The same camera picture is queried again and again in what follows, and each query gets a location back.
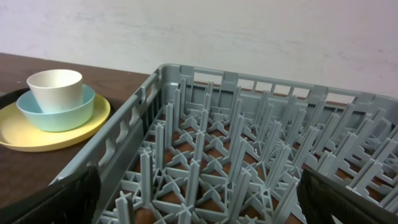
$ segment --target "white cup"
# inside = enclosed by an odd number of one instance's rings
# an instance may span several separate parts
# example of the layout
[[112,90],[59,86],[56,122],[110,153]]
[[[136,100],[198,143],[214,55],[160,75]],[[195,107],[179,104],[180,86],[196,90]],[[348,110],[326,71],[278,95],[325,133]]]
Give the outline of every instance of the white cup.
[[44,113],[57,113],[83,104],[83,77],[72,70],[39,72],[27,84]]

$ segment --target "white wall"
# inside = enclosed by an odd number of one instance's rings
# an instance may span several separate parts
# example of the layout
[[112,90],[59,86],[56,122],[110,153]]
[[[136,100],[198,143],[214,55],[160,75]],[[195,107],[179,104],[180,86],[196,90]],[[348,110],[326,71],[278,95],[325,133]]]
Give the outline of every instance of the white wall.
[[0,0],[0,52],[173,62],[398,97],[396,0]]

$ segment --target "plastic peg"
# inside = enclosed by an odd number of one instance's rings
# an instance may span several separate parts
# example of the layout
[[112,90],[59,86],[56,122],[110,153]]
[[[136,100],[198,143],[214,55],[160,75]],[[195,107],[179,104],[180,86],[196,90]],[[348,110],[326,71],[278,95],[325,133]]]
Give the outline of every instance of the plastic peg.
[[317,166],[315,167],[315,171],[318,173],[327,176],[329,174],[330,168],[332,167],[336,156],[330,152],[323,152],[321,158],[319,159]]
[[209,82],[209,84],[207,85],[207,89],[206,89],[206,92],[208,93],[208,94],[213,94],[213,87],[214,87],[214,83],[213,82]]
[[248,146],[248,142],[241,137],[239,142],[239,147],[236,149],[236,152],[231,156],[231,169],[228,173],[227,183],[236,183],[238,180],[239,171],[241,170],[244,154],[246,153],[246,148]]
[[347,122],[351,118],[351,115],[353,114],[355,107],[356,106],[354,104],[351,104],[351,103],[347,104],[346,109],[344,110],[343,114],[341,115],[340,122],[337,124],[337,127],[333,131],[333,134],[331,136],[332,141],[335,141],[336,139],[338,139],[341,132],[346,127]]
[[173,105],[170,103],[166,106],[166,130],[165,130],[165,147],[170,149],[173,142]]
[[332,177],[336,173],[340,164],[347,157],[347,154],[353,149],[353,145],[355,144],[357,138],[357,135],[354,133],[347,133],[347,135],[343,138],[342,142],[334,152],[336,159],[330,167],[330,171],[327,175],[328,177]]
[[161,124],[156,126],[155,139],[155,168],[164,168],[164,128]]
[[192,159],[189,168],[187,193],[185,194],[185,204],[187,206],[195,205],[198,193],[199,173],[200,160]]
[[267,113],[264,114],[262,118],[260,131],[259,134],[257,135],[257,141],[264,141],[264,138],[266,137],[267,134],[269,123],[271,122],[271,118],[274,115],[274,110],[275,110],[275,105],[269,105]]
[[365,194],[365,188],[372,182],[374,176],[380,171],[382,166],[382,163],[370,158],[348,184],[348,187],[355,189],[355,191],[362,196],[368,196]]
[[284,130],[289,122],[289,119],[293,113],[293,110],[296,106],[297,96],[290,96],[289,102],[287,103],[284,115],[281,119],[282,121],[282,130]]
[[236,121],[238,120],[239,115],[241,115],[242,104],[243,104],[242,99],[236,99],[236,107],[234,108],[233,117],[231,118],[229,123],[229,129],[233,130],[234,127],[236,126]]
[[228,218],[229,220],[237,220],[241,212],[241,207],[248,191],[251,174],[245,168],[241,169],[238,181],[236,182],[235,188],[232,193],[232,199],[228,206]]
[[118,219],[120,224],[135,224],[134,207],[132,201],[132,194],[126,195],[121,192],[121,197],[115,200],[116,210],[118,211]]
[[181,105],[180,105],[180,114],[184,114],[185,112],[185,98],[187,97],[187,79],[181,79]]
[[173,132],[178,129],[180,124],[180,107],[181,107],[181,90],[175,90],[174,96],[174,125],[173,125]]
[[271,135],[267,138],[266,145],[261,152],[260,161],[267,163],[271,154],[274,150],[276,140],[279,137],[279,131],[282,128],[282,124],[279,121],[275,121],[274,126],[271,130]]
[[307,132],[308,128],[310,128],[311,126],[315,126],[319,120],[319,117],[321,116],[322,112],[323,112],[323,108],[325,107],[326,101],[325,100],[321,100],[321,102],[319,102],[319,104],[316,105],[315,110],[312,114],[312,117],[310,118],[310,120],[308,121],[304,132]]
[[239,115],[238,123],[232,129],[231,144],[229,145],[228,155],[234,154],[234,151],[239,147],[240,137],[244,126],[244,116]]
[[384,209],[386,209],[389,212],[398,213],[398,197],[394,198],[390,203],[388,203]]
[[369,121],[372,121],[371,119],[365,117],[364,119],[362,119],[361,123],[359,124],[359,126],[356,128],[355,130],[355,134],[359,135],[361,131],[363,131],[363,127],[365,126],[366,123],[368,123]]
[[310,149],[312,147],[315,138],[317,137],[318,132],[319,130],[314,127],[310,127],[310,129],[307,131],[304,143],[300,145],[292,161],[293,167],[301,169],[301,166],[303,165],[305,159],[307,158],[308,153],[310,152]]
[[364,121],[360,124],[360,127],[356,131],[356,141],[352,145],[351,149],[348,149],[348,153],[346,155],[346,158],[349,159],[355,152],[355,150],[358,148],[358,146],[362,143],[364,143],[369,135],[372,133],[372,126],[373,126],[373,121],[370,119],[365,118]]
[[274,164],[272,165],[269,174],[266,177],[266,181],[264,183],[265,188],[267,190],[273,191],[275,186],[277,185],[280,175],[284,171],[285,164],[287,162],[287,158],[290,154],[290,147],[286,145],[281,145],[281,150],[279,151],[277,157],[274,160]]
[[391,190],[390,193],[388,193],[380,202],[379,206],[386,209],[389,212],[391,211],[389,208],[392,207],[392,205],[397,205],[398,206],[398,185],[394,187],[394,189]]
[[203,102],[203,110],[210,110],[211,94],[205,94],[205,101]]
[[387,138],[397,140],[398,139],[398,125],[394,127],[394,129],[390,132]]
[[313,145],[314,148],[313,151],[315,151],[318,154],[322,153],[322,150],[326,146],[326,143],[330,139],[330,136],[333,134],[333,130],[336,128],[339,119],[340,116],[338,116],[336,113],[332,113],[329,116],[328,120],[326,121],[326,125],[320,134],[320,137]]
[[181,203],[182,211],[178,215],[178,224],[191,223],[192,213],[189,211],[188,207]]
[[152,183],[152,150],[145,148],[140,155],[141,158],[141,197],[145,206],[152,203],[152,194],[154,185]]
[[195,150],[193,152],[194,160],[201,160],[201,154],[203,152],[203,146],[205,144],[205,132],[199,131],[197,133],[197,141],[195,143]]
[[388,155],[392,152],[393,149],[396,148],[398,142],[386,138],[382,144],[374,151],[372,155],[372,159],[377,159],[380,162],[384,162],[387,159]]
[[285,140],[286,145],[288,145],[290,147],[293,146],[293,143],[296,140],[296,137],[299,135],[299,130],[304,121],[305,114],[307,114],[307,111],[305,109],[300,109],[300,112],[298,112],[297,119],[294,121],[292,129],[287,134],[287,137]]
[[295,177],[289,183],[284,195],[278,203],[274,214],[272,215],[273,224],[285,224],[287,218],[292,212],[293,208],[297,204],[297,193],[296,189],[299,184],[299,180]]
[[200,117],[200,125],[199,125],[200,131],[206,131],[208,118],[209,118],[209,111],[208,110],[202,110],[201,111],[201,117]]
[[231,102],[231,109],[229,111],[229,119],[228,119],[228,121],[231,121],[232,118],[234,117],[234,112],[235,112],[235,107],[236,107],[236,100],[238,98],[240,98],[240,96],[241,96],[241,87],[238,86],[235,89],[234,96],[233,96],[233,99],[232,99],[232,102]]
[[289,89],[289,92],[288,92],[287,96],[291,96],[291,95],[293,95],[293,92],[294,92],[294,87],[290,87],[290,89]]
[[373,113],[371,120],[373,121],[373,127],[372,129],[374,129],[380,122],[381,118],[384,117],[386,113],[386,110],[383,108],[378,108],[377,111],[375,113]]
[[268,91],[263,91],[261,95],[260,105],[258,107],[256,116],[254,118],[254,124],[256,125],[260,125],[261,118],[263,117],[263,114],[266,112],[266,109],[268,107],[268,98],[269,98]]
[[275,92],[275,87],[276,87],[276,84],[272,84],[271,90],[269,91],[269,93],[270,93],[271,95],[274,94],[274,92]]

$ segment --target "blue bowl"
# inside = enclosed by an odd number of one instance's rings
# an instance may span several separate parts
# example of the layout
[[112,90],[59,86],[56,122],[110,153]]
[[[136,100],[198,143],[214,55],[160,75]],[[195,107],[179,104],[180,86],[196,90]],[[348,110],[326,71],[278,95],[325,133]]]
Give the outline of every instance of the blue bowl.
[[93,114],[95,91],[83,85],[83,104],[72,110],[58,113],[43,113],[32,91],[28,91],[17,100],[17,107],[26,118],[42,131],[66,131],[77,128],[89,120]]

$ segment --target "yellow plate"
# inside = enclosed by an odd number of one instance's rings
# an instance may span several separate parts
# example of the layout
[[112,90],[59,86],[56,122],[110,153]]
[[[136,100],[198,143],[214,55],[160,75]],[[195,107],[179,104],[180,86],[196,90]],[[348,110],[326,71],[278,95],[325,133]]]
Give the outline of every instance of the yellow plate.
[[12,103],[0,110],[0,144],[24,152],[45,152],[74,145],[94,135],[106,122],[111,111],[109,102],[99,96],[94,99],[91,118],[82,126],[59,133],[41,131],[31,125]]

